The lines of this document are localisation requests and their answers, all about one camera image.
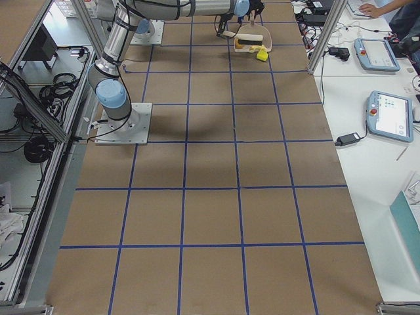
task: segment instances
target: person's arm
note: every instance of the person's arm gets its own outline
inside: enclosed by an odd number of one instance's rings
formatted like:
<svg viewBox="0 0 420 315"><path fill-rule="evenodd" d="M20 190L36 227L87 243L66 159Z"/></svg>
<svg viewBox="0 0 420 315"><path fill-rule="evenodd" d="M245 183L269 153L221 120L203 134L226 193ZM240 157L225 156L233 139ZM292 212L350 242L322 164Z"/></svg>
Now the person's arm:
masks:
<svg viewBox="0 0 420 315"><path fill-rule="evenodd" d="M408 3L411 3L413 1L414 0L394 0L393 2L390 2L387 5L384 5L380 8L366 3L365 5L362 5L359 9L363 14L369 15L372 18L378 18L381 15L399 9L400 7L403 7L404 5L407 5Z"/></svg>

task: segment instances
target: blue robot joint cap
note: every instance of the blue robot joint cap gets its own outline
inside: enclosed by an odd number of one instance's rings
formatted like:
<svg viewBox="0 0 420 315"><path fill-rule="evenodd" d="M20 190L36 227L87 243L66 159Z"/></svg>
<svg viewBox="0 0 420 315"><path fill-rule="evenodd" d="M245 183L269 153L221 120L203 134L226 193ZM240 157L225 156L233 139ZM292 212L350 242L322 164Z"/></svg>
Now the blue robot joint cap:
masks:
<svg viewBox="0 0 420 315"><path fill-rule="evenodd" d="M96 95L103 106L113 109L124 105L127 99L123 85L113 79L101 81L96 87Z"/></svg>

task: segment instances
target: grid square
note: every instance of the grid square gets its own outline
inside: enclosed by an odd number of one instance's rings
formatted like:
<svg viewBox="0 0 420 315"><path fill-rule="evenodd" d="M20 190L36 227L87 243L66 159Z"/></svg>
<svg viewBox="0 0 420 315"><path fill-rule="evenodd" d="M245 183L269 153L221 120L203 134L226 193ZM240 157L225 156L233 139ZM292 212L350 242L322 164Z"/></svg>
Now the grid square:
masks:
<svg viewBox="0 0 420 315"><path fill-rule="evenodd" d="M180 16L180 18L178 20L165 21L165 24L170 24L170 23L188 23L188 24L190 24L191 22L192 22L192 17L191 16Z"/></svg>
<svg viewBox="0 0 420 315"><path fill-rule="evenodd" d="M54 312L61 315L107 314L117 252L104 248L61 249L46 303L54 305Z"/></svg>
<svg viewBox="0 0 420 315"><path fill-rule="evenodd" d="M176 314L179 249L123 249L113 315Z"/></svg>
<svg viewBox="0 0 420 315"><path fill-rule="evenodd" d="M121 78L124 80L128 88L131 102L142 102L143 91L146 82L145 73L121 73Z"/></svg>
<svg viewBox="0 0 420 315"><path fill-rule="evenodd" d="M127 71L146 72L149 67L151 46L129 46L123 60Z"/></svg>
<svg viewBox="0 0 420 315"><path fill-rule="evenodd" d="M153 105L149 141L184 141L186 105Z"/></svg>
<svg viewBox="0 0 420 315"><path fill-rule="evenodd" d="M315 314L301 246L248 247L245 253L250 314Z"/></svg>
<svg viewBox="0 0 420 315"><path fill-rule="evenodd" d="M184 144L154 144L138 148L133 187L182 187Z"/></svg>
<svg viewBox="0 0 420 315"><path fill-rule="evenodd" d="M229 73L191 73L191 104L230 104L231 102Z"/></svg>
<svg viewBox="0 0 420 315"><path fill-rule="evenodd" d="M131 191L124 244L179 244L182 192Z"/></svg>
<svg viewBox="0 0 420 315"><path fill-rule="evenodd" d="M247 54L246 52L235 52L234 48L230 48L231 69L235 72L269 72L270 63L261 62L255 58L255 54Z"/></svg>
<svg viewBox="0 0 420 315"><path fill-rule="evenodd" d="M188 73L149 73L145 102L185 104L188 97Z"/></svg>
<svg viewBox="0 0 420 315"><path fill-rule="evenodd" d="M189 144L187 187L236 187L233 144Z"/></svg>
<svg viewBox="0 0 420 315"><path fill-rule="evenodd" d="M77 187L128 187L134 149L88 143Z"/></svg>
<svg viewBox="0 0 420 315"><path fill-rule="evenodd" d="M275 103L270 73L233 73L234 102L245 104Z"/></svg>
<svg viewBox="0 0 420 315"><path fill-rule="evenodd" d="M162 45L185 45L191 42L191 24L165 23Z"/></svg>
<svg viewBox="0 0 420 315"><path fill-rule="evenodd" d="M275 73L274 81L280 103L321 102L314 77L305 72Z"/></svg>
<svg viewBox="0 0 420 315"><path fill-rule="evenodd" d="M283 140L277 105L235 105L239 141Z"/></svg>
<svg viewBox="0 0 420 315"><path fill-rule="evenodd" d="M216 36L214 23L193 23L192 44L208 46L227 46L227 41Z"/></svg>
<svg viewBox="0 0 420 315"><path fill-rule="evenodd" d="M273 45L302 45L302 36L297 23L265 23L271 34Z"/></svg>
<svg viewBox="0 0 420 315"><path fill-rule="evenodd" d="M190 105L189 141L233 141L232 107L225 105Z"/></svg>
<svg viewBox="0 0 420 315"><path fill-rule="evenodd" d="M296 185L345 185L340 161L332 142L287 144Z"/></svg>
<svg viewBox="0 0 420 315"><path fill-rule="evenodd" d="M186 248L181 314L245 314L240 248Z"/></svg>
<svg viewBox="0 0 420 315"><path fill-rule="evenodd" d="M246 243L301 242L291 189L242 189Z"/></svg>
<svg viewBox="0 0 420 315"><path fill-rule="evenodd" d="M155 46L152 53L150 71L187 72L190 69L189 47Z"/></svg>
<svg viewBox="0 0 420 315"><path fill-rule="evenodd" d="M264 22L296 22L291 3L266 3L261 16Z"/></svg>
<svg viewBox="0 0 420 315"><path fill-rule="evenodd" d="M282 143L238 144L241 186L290 185Z"/></svg>
<svg viewBox="0 0 420 315"><path fill-rule="evenodd" d="M191 71L227 72L229 71L228 47L197 47L191 48Z"/></svg>
<svg viewBox="0 0 420 315"><path fill-rule="evenodd" d="M381 296L364 245L310 246L307 251L320 314L377 314Z"/></svg>
<svg viewBox="0 0 420 315"><path fill-rule="evenodd" d="M119 244L126 200L126 191L76 191L62 245Z"/></svg>
<svg viewBox="0 0 420 315"><path fill-rule="evenodd" d="M187 190L185 244L241 242L237 190Z"/></svg>
<svg viewBox="0 0 420 315"><path fill-rule="evenodd" d="M286 139L332 139L322 105L282 105L280 112Z"/></svg>
<svg viewBox="0 0 420 315"><path fill-rule="evenodd" d="M296 46L275 46L270 52L273 71L305 70L309 60L304 49Z"/></svg>
<svg viewBox="0 0 420 315"><path fill-rule="evenodd" d="M363 241L347 188L298 189L307 242Z"/></svg>

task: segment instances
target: metal profile rail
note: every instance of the metal profile rail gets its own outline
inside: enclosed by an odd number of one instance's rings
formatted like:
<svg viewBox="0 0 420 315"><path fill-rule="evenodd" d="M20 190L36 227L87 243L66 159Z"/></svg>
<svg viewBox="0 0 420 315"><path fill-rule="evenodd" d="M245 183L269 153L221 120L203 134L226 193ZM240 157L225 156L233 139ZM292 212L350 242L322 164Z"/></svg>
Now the metal profile rail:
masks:
<svg viewBox="0 0 420 315"><path fill-rule="evenodd" d="M318 42L315 46L314 52L312 53L312 57L309 60L308 65L308 73L314 74L316 66L320 62L322 55L324 54L324 50L327 47L329 38L331 34L334 32L335 27L346 7L347 1L343 0L335 0L334 4L331 8L331 11L328 14L328 18L325 21L324 28L321 32L321 36L318 39Z"/></svg>

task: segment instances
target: person's hand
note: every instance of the person's hand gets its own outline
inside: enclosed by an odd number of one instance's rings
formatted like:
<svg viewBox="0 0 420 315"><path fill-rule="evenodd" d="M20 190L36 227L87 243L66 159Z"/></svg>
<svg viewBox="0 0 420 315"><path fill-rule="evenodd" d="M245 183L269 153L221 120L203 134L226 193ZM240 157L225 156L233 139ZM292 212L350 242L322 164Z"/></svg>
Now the person's hand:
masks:
<svg viewBox="0 0 420 315"><path fill-rule="evenodd" d="M370 5L369 3L361 5L359 10L364 15L371 16L372 18L378 18L382 15L380 8L377 8L374 5Z"/></svg>

